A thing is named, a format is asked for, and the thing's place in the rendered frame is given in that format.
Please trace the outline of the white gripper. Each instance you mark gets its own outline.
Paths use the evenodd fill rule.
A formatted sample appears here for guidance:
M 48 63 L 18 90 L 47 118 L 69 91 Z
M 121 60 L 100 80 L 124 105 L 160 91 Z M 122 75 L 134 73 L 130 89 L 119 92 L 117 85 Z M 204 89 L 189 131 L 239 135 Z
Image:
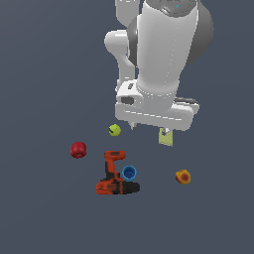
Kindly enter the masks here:
M 115 117 L 127 121 L 132 130 L 138 124 L 163 127 L 162 135 L 172 130 L 186 131 L 199 111 L 192 98 L 176 97 L 176 93 L 151 94 L 137 86 L 137 80 L 124 81 L 116 94 Z

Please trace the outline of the pale yellow-green box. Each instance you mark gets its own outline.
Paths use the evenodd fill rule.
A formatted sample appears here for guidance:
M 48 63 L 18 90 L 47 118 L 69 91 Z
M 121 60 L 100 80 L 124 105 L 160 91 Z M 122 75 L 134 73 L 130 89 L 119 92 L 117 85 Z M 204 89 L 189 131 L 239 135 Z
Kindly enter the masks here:
M 159 131 L 159 143 L 166 146 L 173 146 L 173 132 L 170 132 L 167 136 L 162 135 L 163 128 Z

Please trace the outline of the yellow-green tennis ball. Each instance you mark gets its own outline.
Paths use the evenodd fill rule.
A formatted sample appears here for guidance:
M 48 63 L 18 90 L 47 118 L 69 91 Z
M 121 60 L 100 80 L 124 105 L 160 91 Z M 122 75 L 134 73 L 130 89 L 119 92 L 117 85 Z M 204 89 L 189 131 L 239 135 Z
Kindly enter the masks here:
M 121 133 L 121 128 L 117 124 L 113 124 L 109 127 L 109 134 L 111 136 L 118 136 Z

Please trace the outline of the blue cup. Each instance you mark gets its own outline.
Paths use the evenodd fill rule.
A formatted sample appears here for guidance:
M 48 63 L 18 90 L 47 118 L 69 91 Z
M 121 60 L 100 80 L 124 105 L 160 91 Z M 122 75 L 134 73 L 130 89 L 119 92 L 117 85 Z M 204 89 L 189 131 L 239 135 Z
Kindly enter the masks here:
M 137 175 L 137 171 L 133 166 L 126 166 L 122 170 L 122 176 L 124 180 L 127 182 L 132 182 L 136 178 L 136 175 Z

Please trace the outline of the yellow orange peach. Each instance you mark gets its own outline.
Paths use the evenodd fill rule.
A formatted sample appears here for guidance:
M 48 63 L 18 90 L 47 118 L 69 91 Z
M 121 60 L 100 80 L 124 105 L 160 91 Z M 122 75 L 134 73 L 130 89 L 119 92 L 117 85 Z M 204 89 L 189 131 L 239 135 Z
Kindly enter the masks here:
M 191 181 L 191 174 L 187 170 L 176 172 L 176 180 L 183 185 L 187 185 Z

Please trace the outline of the orange black power drill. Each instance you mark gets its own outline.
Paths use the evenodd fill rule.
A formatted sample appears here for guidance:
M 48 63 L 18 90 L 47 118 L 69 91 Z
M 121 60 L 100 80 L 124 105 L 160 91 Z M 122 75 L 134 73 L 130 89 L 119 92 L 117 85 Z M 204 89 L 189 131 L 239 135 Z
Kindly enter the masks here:
M 115 170 L 115 162 L 125 158 L 125 151 L 106 151 L 104 153 L 106 177 L 96 185 L 97 194 L 128 194 L 140 190 L 140 185 L 134 183 L 135 179 L 127 182 L 122 173 Z

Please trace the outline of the red cup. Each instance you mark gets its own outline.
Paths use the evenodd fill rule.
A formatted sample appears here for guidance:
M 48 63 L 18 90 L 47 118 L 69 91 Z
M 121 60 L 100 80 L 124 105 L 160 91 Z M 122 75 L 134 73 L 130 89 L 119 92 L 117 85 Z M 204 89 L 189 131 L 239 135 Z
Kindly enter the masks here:
M 83 142 L 74 142 L 70 147 L 70 155 L 79 159 L 86 155 L 86 145 Z

